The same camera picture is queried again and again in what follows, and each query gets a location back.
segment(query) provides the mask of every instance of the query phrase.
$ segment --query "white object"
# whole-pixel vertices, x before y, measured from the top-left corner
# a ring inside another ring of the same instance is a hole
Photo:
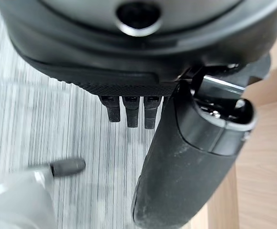
[[[16,173],[0,182],[0,229],[55,229],[53,176],[49,166]]]

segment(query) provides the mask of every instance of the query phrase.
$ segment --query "circular opening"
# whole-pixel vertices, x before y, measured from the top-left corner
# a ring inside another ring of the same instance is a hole
[[[160,9],[146,2],[129,2],[116,12],[119,29],[131,36],[147,36],[160,27]]]

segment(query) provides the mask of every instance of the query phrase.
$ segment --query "gray striped carpet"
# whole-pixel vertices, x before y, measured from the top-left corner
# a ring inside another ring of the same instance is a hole
[[[135,228],[132,195],[154,134],[143,121],[141,106],[139,128],[126,127],[124,109],[111,124],[96,96],[28,66],[0,17],[0,177],[57,158],[87,162],[82,175],[55,181],[59,229]]]

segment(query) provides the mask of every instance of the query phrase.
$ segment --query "black plastic housing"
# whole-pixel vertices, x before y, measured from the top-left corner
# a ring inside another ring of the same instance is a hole
[[[200,27],[144,38],[78,24],[38,0],[0,0],[0,11],[28,63],[97,95],[169,96],[188,67],[254,62],[277,38],[277,0],[244,0]]]
[[[186,83],[166,105],[133,198],[143,229],[179,229],[209,200],[256,125],[252,104],[240,123],[203,113]]]

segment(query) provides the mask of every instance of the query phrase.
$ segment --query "black rubber tip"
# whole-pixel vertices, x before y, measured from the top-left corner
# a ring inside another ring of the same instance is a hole
[[[50,167],[53,177],[72,176],[85,169],[85,160],[83,158],[58,160],[50,163]]]

